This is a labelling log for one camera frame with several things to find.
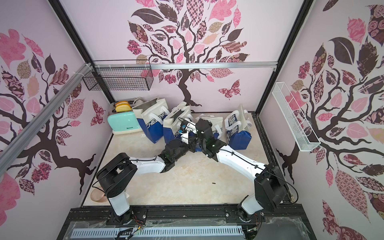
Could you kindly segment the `blue beige takeout bag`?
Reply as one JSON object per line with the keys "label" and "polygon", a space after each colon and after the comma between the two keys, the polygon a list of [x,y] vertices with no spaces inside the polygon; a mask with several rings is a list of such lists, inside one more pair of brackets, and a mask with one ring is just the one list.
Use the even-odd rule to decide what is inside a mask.
{"label": "blue beige takeout bag", "polygon": [[157,143],[163,137],[164,119],[170,114],[166,99],[155,98],[133,108],[146,137]]}
{"label": "blue beige takeout bag", "polygon": [[225,118],[224,123],[228,145],[234,150],[246,150],[252,139],[250,132],[252,121],[249,112],[240,104]]}
{"label": "blue beige takeout bag", "polygon": [[223,118],[200,115],[193,124],[190,136],[192,152],[203,152],[212,158],[219,149],[226,145],[220,140],[223,134]]}
{"label": "blue beige takeout bag", "polygon": [[170,114],[165,117],[163,122],[163,135],[166,144],[174,139],[181,139],[179,130],[182,120],[185,118],[191,122],[193,121],[191,107],[188,106],[186,102],[178,104],[175,108],[173,108]]}

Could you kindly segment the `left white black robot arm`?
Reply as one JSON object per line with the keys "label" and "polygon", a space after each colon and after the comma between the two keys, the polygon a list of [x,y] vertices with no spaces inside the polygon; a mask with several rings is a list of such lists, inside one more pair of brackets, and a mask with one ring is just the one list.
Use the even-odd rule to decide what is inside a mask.
{"label": "left white black robot arm", "polygon": [[121,217],[130,211],[125,189],[135,175],[169,171],[187,152],[194,153],[201,141],[193,134],[171,140],[161,154],[152,158],[132,158],[126,153],[116,155],[96,176],[115,214]]}

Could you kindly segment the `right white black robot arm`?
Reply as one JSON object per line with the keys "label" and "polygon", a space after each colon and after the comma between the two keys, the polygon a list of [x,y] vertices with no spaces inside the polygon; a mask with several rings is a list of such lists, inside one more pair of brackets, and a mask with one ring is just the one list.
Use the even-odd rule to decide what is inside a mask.
{"label": "right white black robot arm", "polygon": [[289,192],[279,167],[265,165],[252,160],[220,139],[215,139],[212,123],[199,119],[196,132],[202,152],[210,159],[227,165],[254,182],[255,193],[246,196],[238,204],[238,216],[243,222],[250,222],[251,216],[259,211],[274,212]]}

